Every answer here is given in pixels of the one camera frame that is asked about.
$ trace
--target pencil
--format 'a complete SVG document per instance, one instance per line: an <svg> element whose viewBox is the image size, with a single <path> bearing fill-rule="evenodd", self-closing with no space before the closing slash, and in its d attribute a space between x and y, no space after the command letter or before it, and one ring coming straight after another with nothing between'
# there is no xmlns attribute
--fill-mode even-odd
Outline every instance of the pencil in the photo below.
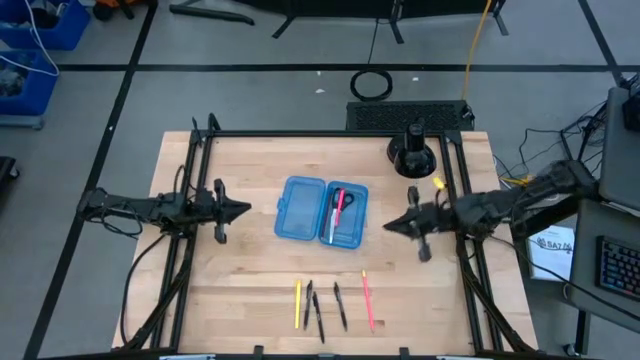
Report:
<svg viewBox="0 0 640 360"><path fill-rule="evenodd" d="M369 327L371 328L371 332L373 332L375 328L375 324L373 323L373 309L371 308L371 296L369 296L369 283L367 281L367 273L362 270L362 284L364 285L364 297L367 301L367 313L369 314Z"/></svg>
<svg viewBox="0 0 640 360"><path fill-rule="evenodd" d="M296 281L296 329L300 328L300 287L302 281Z"/></svg>

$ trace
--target blue pencil case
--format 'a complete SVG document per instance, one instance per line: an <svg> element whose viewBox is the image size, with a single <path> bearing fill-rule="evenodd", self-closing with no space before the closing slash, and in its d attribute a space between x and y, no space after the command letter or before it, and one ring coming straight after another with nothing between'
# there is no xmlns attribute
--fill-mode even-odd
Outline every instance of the blue pencil case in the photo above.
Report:
<svg viewBox="0 0 640 360"><path fill-rule="evenodd" d="M345 198L349 195L353 198L342 210L333 242L329 243L332 198L337 188L345 190ZM274 231L283 238L303 241L318 238L325 245L356 249L362 243L368 198L369 190L363 185L342 181L325 184L318 178L291 176L278 200Z"/></svg>

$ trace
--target wooden table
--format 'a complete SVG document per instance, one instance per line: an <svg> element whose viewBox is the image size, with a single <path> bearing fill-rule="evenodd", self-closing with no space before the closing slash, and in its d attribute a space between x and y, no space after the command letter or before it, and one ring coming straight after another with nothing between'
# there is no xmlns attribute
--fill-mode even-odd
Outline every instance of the wooden table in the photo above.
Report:
<svg viewBox="0 0 640 360"><path fill-rule="evenodd" d="M486 133L464 133L464 149L474 192L498 188ZM188 132L165 134L150 193L170 192L174 174L184 163ZM430 235L433 258L418 260L418 246L387 232L382 225L407 208L407 187L413 180L397 175L386 157L388 138L216 138L207 186L221 178L227 195L251 202L252 209L228 226L228 244L213 237L213 225L201 226L188 293L180 352L251 353L263 345L271 354L472 354L467 308L452 233ZM427 140L438 164L437 140ZM462 194L455 153L450 146L458 194ZM435 174L444 179L439 167ZM278 238L273 231L276 204L292 175L342 180L369 188L362 245L342 250L320 244ZM192 179L197 178L197 169ZM435 194L432 177L421 179L422 201ZM511 239L508 227L497 236ZM158 237L147 226L136 257ZM126 312L127 334L146 320L158 301L169 241L164 240L138 265ZM529 306L513 249L485 242L493 294L522 338L536 347ZM360 272L367 270L376 319L369 329ZM294 328L295 282L313 280L327 337L322 344L312 313L307 331ZM341 287L349 321L340 321L333 283ZM304 288L302 308L304 309ZM485 348L491 348L486 316L478 307ZM173 309L167 313L163 345L169 342ZM120 345L116 336L114 345Z"/></svg>

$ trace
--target gray floor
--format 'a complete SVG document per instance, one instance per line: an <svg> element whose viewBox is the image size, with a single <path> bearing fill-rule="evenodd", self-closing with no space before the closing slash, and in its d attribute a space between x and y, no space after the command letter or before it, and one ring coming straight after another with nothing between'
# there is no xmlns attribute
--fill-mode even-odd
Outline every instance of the gray floor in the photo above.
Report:
<svg viewBox="0 0 640 360"><path fill-rule="evenodd" d="M282 16L228 1L217 8L256 19L249 27L174 16L161 1L141 64L366 63L375 23L361 19L297 19L274 40ZM640 64L632 34L637 0L589 0L619 64ZM56 52L61 64L127 64L146 8L128 21L92 21L74 52ZM488 20L476 63L606 65L576 0L511 0L503 12L511 35ZM406 44L397 45L380 25L373 63L463 64L478 15L412 19L400 23ZM204 124L216 113L225 129L343 129L346 103L356 99L352 72L137 72L111 144L99 186L146 196L163 132L188 130L192 116ZM461 72L394 72L390 100L448 100L460 96ZM18 159L23 176L5 196L0 213L0 348L20 358L65 242L74 207L87 181L122 72L64 72L41 131L0 129L0 154ZM473 73L468 101L476 128L488 131L493 151L507 165L519 162L526 127L560 129L604 100L610 73ZM384 84L363 78L363 93ZM572 145L577 146L575 136ZM531 156L557 141L534 134ZM588 154L597 149L590 149ZM562 157L559 147L529 164L532 171ZM106 351L114 334L126 272L135 244L86 225L41 356ZM559 286L525 280L540 348L561 353L571 342L577 311L559 301ZM632 358L640 341L601 319L591 327L593 357Z"/></svg>

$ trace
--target yellow pencil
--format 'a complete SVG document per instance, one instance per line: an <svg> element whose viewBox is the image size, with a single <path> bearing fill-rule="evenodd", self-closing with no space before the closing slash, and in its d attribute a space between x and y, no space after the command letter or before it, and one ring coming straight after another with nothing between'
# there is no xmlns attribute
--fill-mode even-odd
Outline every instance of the yellow pencil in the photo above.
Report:
<svg viewBox="0 0 640 360"><path fill-rule="evenodd" d="M302 281L298 280L296 282L296 329L300 328L300 287L302 286Z"/></svg>

